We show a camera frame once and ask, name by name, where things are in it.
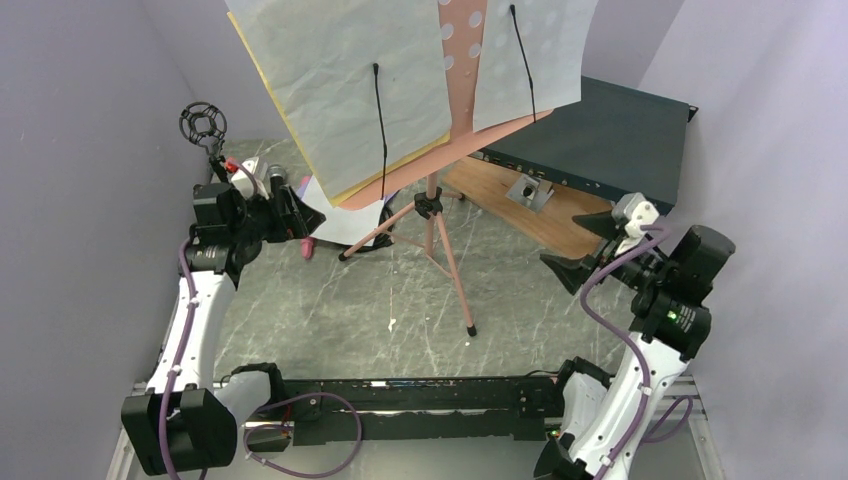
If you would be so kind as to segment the pink small microphone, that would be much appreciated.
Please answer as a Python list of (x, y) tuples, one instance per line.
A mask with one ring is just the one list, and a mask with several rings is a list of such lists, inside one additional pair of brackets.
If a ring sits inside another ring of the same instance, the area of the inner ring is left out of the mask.
[[(311, 180), (311, 176), (304, 176), (300, 182), (300, 186), (298, 187), (298, 196), (302, 197), (307, 189), (307, 186)], [(310, 260), (314, 255), (314, 247), (315, 247), (315, 239), (313, 237), (306, 237), (300, 240), (300, 248), (301, 248), (301, 256), (305, 260)]]

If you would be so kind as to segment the pink tripod music stand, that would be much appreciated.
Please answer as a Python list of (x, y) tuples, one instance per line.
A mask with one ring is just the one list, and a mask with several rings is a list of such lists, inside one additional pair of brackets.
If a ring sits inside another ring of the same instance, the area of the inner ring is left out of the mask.
[(460, 193), (443, 189), (439, 184), (441, 169), (471, 153), (539, 120), (554, 109), (504, 122), (476, 131), (473, 129), (475, 87), (483, 37), (483, 22), (490, 1), (441, 1), (438, 4), (439, 26), (442, 34), (443, 70), (450, 106), (451, 128), (437, 143), (403, 155), (400, 166), (390, 165), (386, 174), (364, 184), (363, 188), (342, 201), (343, 208), (354, 210), (376, 201), (383, 192), (400, 191), (417, 180), (425, 180), (426, 188), (416, 194), (407, 206), (378, 225), (357, 243), (343, 251), (339, 258), (346, 261), (365, 244), (413, 212), (426, 222), (426, 238), (421, 243), (427, 258), (433, 256), (434, 239), (439, 237), (448, 261), (445, 274), (455, 284), (469, 336), (477, 333), (469, 310), (459, 267), (454, 257), (446, 227), (445, 199), (461, 199)]

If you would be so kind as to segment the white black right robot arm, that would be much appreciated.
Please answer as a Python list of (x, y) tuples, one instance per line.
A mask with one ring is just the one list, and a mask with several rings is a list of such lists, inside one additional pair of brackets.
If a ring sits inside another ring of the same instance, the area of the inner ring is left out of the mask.
[[(580, 227), (602, 238), (579, 260), (541, 255), (542, 262), (600, 326), (625, 344), (615, 375), (585, 359), (563, 364), (551, 401), (563, 414), (534, 468), (536, 479), (626, 479), (644, 443), (658, 441), (652, 426), (667, 390), (687, 369), (711, 331), (704, 299), (736, 246), (726, 235), (693, 225), (670, 254), (659, 245), (658, 222), (625, 229), (611, 212), (578, 215)], [(591, 291), (613, 277), (634, 291), (633, 321), (622, 330), (588, 304)]]

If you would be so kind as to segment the black tripod mic stand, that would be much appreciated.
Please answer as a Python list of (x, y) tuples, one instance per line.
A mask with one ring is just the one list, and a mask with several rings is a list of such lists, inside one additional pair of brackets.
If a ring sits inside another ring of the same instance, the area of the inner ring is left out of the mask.
[(222, 149), (228, 124), (223, 112), (211, 103), (193, 102), (181, 111), (179, 130), (185, 140), (204, 149), (214, 177), (227, 182), (229, 176)]

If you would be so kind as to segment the blue sheet music page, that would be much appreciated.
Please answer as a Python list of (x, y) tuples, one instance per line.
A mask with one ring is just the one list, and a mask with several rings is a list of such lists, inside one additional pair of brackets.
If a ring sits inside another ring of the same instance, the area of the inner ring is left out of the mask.
[[(304, 196), (304, 194), (305, 194), (305, 192), (306, 192), (306, 190), (307, 190), (307, 187), (308, 187), (308, 185), (309, 185), (309, 181), (310, 181), (310, 177), (306, 177), (306, 178), (304, 178), (304, 179), (303, 179), (303, 181), (301, 182), (301, 184), (299, 185), (299, 187), (296, 189), (296, 193), (297, 193), (297, 195), (298, 195), (300, 198), (302, 198), (302, 197)], [(384, 201), (384, 202), (389, 202), (389, 201), (391, 201), (391, 200), (392, 200), (392, 199), (393, 199), (396, 195), (397, 195), (397, 191), (392, 192), (391, 194), (387, 195), (387, 196), (383, 199), (383, 201)]]

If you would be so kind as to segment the black silver handheld microphone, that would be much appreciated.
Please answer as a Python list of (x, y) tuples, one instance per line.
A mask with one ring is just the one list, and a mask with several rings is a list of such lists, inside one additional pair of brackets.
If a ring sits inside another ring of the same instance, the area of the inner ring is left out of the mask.
[(278, 164), (272, 164), (267, 170), (269, 194), (276, 195), (279, 191), (287, 191), (289, 188), (286, 170)]

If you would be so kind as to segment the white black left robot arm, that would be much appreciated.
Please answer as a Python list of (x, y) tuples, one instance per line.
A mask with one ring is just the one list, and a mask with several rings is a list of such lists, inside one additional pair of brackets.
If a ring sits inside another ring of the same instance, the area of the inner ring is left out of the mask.
[(141, 395), (124, 399), (121, 421), (142, 470), (177, 478), (225, 467), (238, 432), (253, 414), (279, 417), (287, 392), (273, 362), (234, 370), (214, 387), (214, 354), (221, 324), (244, 267), (264, 244), (310, 236), (326, 217), (280, 179), (267, 196), (230, 183), (193, 189), (195, 222), (178, 249), (179, 293), (156, 369)]

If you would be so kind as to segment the white paper sheet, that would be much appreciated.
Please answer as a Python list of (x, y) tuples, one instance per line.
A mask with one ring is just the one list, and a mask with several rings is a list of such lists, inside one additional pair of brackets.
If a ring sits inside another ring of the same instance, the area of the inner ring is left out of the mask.
[(316, 240), (352, 246), (381, 223), (384, 201), (378, 200), (359, 210), (333, 207), (312, 176), (301, 181), (298, 192), (307, 206), (325, 216), (325, 221), (312, 233)]
[(490, 1), (473, 129), (577, 103), (596, 0)]

